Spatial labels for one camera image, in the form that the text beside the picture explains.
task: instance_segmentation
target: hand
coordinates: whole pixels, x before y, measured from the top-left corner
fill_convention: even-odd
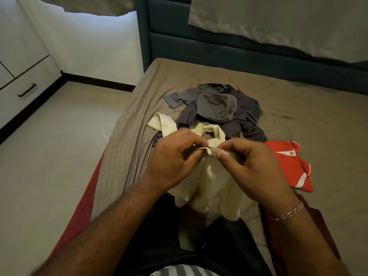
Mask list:
[[[232,175],[244,193],[262,204],[274,217],[282,216],[298,206],[299,200],[271,148],[264,143],[232,138],[218,148],[238,152],[246,157],[243,165],[226,153],[216,158]]]
[[[160,195],[177,186],[191,173],[204,153],[204,150],[198,150],[186,159],[185,150],[193,144],[208,146],[203,137],[184,128],[159,139],[143,175],[147,184]]]

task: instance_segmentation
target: brown bed sheet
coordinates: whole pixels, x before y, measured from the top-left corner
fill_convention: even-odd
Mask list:
[[[259,125],[268,140],[294,140],[311,163],[314,193],[303,193],[321,211],[353,275],[368,271],[368,96],[266,76],[156,59],[133,91],[117,121],[101,165],[92,217],[101,213],[142,174],[157,133],[146,124],[156,111],[178,117],[162,96],[201,83],[231,84],[257,99],[264,112]],[[207,220],[215,218],[210,213]],[[257,205],[249,201],[241,218],[266,262],[270,256]]]

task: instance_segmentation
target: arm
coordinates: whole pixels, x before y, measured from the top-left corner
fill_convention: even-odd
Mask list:
[[[265,144],[233,138],[218,148],[246,157],[240,165],[226,153],[216,155],[244,193],[262,204],[271,216],[281,217],[299,205],[272,149]],[[289,275],[348,275],[305,208],[276,224]]]
[[[193,144],[208,146],[187,129],[160,139],[142,178],[33,276],[112,275],[150,208],[199,162],[202,150],[182,154]]]

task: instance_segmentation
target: left hand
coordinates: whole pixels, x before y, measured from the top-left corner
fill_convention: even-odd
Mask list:
[[[158,195],[163,195],[186,178],[204,152],[195,151],[185,159],[184,151],[193,144],[208,146],[203,137],[184,128],[159,139],[142,177],[147,187],[159,192]]]

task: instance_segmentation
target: wall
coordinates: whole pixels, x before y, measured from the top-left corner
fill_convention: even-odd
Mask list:
[[[136,12],[119,17],[66,13],[17,0],[66,73],[136,85],[143,75]]]

